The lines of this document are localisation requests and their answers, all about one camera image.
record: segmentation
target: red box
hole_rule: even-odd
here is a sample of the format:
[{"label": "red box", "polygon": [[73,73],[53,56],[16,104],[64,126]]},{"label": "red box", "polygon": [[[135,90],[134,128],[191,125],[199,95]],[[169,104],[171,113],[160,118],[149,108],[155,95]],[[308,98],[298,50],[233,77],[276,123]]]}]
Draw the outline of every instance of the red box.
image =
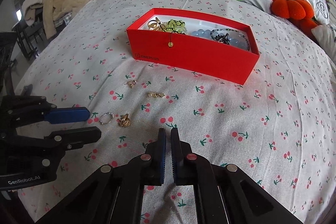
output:
[{"label": "red box", "polygon": [[[251,52],[191,35],[139,29],[153,16],[185,17],[213,22],[246,32]],[[127,28],[134,59],[211,75],[243,85],[259,59],[249,25],[190,10],[153,8]]]}]

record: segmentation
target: ring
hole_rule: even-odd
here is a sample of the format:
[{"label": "ring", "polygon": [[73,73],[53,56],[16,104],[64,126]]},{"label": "ring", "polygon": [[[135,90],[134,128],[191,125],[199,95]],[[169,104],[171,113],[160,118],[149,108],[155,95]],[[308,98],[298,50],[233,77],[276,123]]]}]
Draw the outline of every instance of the ring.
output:
[{"label": "ring", "polygon": [[[109,120],[108,122],[103,122],[103,121],[102,121],[102,118],[103,118],[105,115],[110,115],[110,120]],[[108,123],[110,123],[113,119],[114,119],[114,115],[113,115],[112,113],[108,112],[108,113],[105,113],[104,115],[102,115],[102,116],[99,118],[99,122],[100,122],[100,124],[108,124]]]}]

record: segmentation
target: bed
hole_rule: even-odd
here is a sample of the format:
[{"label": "bed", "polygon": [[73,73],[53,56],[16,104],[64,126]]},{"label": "bed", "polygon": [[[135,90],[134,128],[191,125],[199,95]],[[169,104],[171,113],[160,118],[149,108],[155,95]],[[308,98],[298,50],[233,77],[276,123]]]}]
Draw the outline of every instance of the bed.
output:
[{"label": "bed", "polygon": [[[132,58],[126,28],[152,7],[195,10],[251,25],[260,58],[244,85]],[[335,204],[335,65],[287,20],[235,0],[92,0],[41,53],[18,87],[58,107],[84,106],[87,122],[19,128],[43,137],[98,126],[101,139],[68,151],[57,180],[19,190],[34,221],[103,164],[126,164],[159,128],[177,125],[181,140],[216,165],[237,164],[305,224],[321,223]],[[125,85],[137,80],[131,89]],[[161,99],[147,93],[163,92]],[[132,125],[107,112],[129,113]],[[193,190],[173,184],[170,143],[165,183],[145,187],[141,223],[197,223]]]}]

